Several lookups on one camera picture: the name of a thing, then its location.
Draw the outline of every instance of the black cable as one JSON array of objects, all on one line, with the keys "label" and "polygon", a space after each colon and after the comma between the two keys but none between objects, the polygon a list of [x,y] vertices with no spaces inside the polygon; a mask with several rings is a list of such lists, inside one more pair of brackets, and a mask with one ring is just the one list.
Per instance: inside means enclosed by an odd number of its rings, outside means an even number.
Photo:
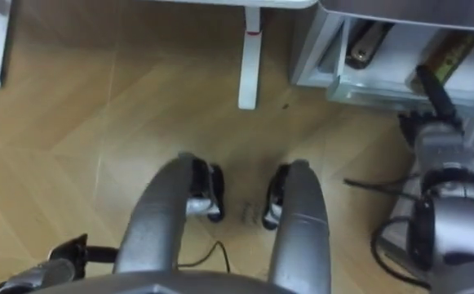
[{"label": "black cable", "polygon": [[367,189],[369,191],[374,191],[374,192],[378,192],[378,193],[382,193],[382,194],[386,194],[386,195],[390,195],[390,196],[397,196],[397,197],[407,198],[409,200],[415,201],[415,200],[419,199],[418,195],[408,194],[408,193],[405,193],[405,192],[401,192],[400,190],[397,190],[397,189],[388,189],[388,186],[400,185],[400,184],[403,184],[403,183],[407,182],[408,180],[412,180],[412,179],[414,179],[418,176],[419,176],[419,174],[411,174],[411,175],[402,177],[402,178],[397,179],[397,180],[392,180],[392,181],[385,182],[385,183],[376,183],[376,184],[364,183],[364,182],[360,182],[360,181],[357,181],[357,180],[350,180],[350,179],[343,179],[343,183],[345,185],[349,185],[351,187]]},{"label": "black cable", "polygon": [[400,274],[394,269],[392,269],[389,265],[387,265],[383,260],[382,257],[379,254],[378,251],[378,245],[379,245],[379,240],[382,237],[383,232],[385,231],[386,228],[388,228],[391,225],[398,224],[398,223],[410,223],[411,219],[407,216],[396,216],[393,217],[390,220],[387,220],[386,222],[382,223],[380,227],[378,227],[372,234],[371,240],[370,240],[370,252],[373,255],[374,260],[376,263],[383,269],[385,270],[386,273],[390,274],[393,278],[397,278],[401,280],[402,282],[409,283],[411,285],[415,285],[418,287],[422,287],[424,289],[430,290],[431,285],[425,281],[418,280],[416,278],[411,278],[409,276],[406,276],[404,274]]},{"label": "black cable", "polygon": [[204,262],[206,262],[211,257],[211,255],[213,255],[213,252],[215,251],[217,246],[219,246],[220,249],[222,249],[222,253],[224,254],[224,262],[226,264],[226,272],[231,273],[231,267],[229,266],[229,258],[228,258],[228,253],[226,252],[226,247],[220,241],[215,242],[215,244],[213,244],[213,246],[207,252],[207,254],[204,257],[202,257],[200,260],[192,262],[192,263],[182,264],[182,265],[179,265],[179,267],[192,268],[192,267],[197,267],[197,266],[203,264]]}]

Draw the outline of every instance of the parquet floor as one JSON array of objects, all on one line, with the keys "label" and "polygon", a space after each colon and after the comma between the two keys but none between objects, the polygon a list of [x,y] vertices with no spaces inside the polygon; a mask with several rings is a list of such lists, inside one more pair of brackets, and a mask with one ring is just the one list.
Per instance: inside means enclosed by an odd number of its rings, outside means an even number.
[{"label": "parquet floor", "polygon": [[[401,176],[410,155],[393,114],[326,102],[287,81],[293,12],[266,11],[259,107],[237,109],[241,7],[131,0],[19,0],[0,89],[0,281],[87,232],[118,245],[156,170],[188,150],[225,171],[226,220],[190,219],[181,261],[226,244],[263,278],[274,233],[259,215],[279,163],[306,158],[330,215],[334,293],[414,293],[369,254],[391,201],[344,176]],[[202,266],[224,270],[221,255]],[[108,267],[92,266],[91,274]]]}]

